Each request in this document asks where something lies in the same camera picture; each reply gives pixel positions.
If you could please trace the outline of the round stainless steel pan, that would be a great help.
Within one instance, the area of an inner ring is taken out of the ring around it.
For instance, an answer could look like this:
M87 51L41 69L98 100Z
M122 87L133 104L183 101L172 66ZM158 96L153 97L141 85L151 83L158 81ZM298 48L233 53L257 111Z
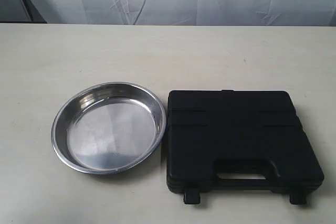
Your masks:
M51 144L66 166L112 175L148 158L165 129L165 107L152 91L108 82L75 94L61 107L51 127Z

